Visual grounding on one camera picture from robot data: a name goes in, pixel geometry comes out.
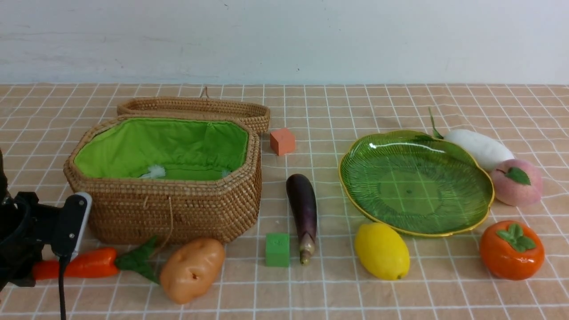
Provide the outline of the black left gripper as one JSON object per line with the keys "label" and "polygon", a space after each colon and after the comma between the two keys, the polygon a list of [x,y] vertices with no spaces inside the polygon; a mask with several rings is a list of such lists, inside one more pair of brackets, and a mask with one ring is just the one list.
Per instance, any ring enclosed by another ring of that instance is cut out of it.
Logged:
{"label": "black left gripper", "polygon": [[51,243],[60,209],[39,203],[33,191],[8,192],[4,161],[0,161],[0,289],[9,283],[35,286],[31,275],[43,259],[44,246]]}

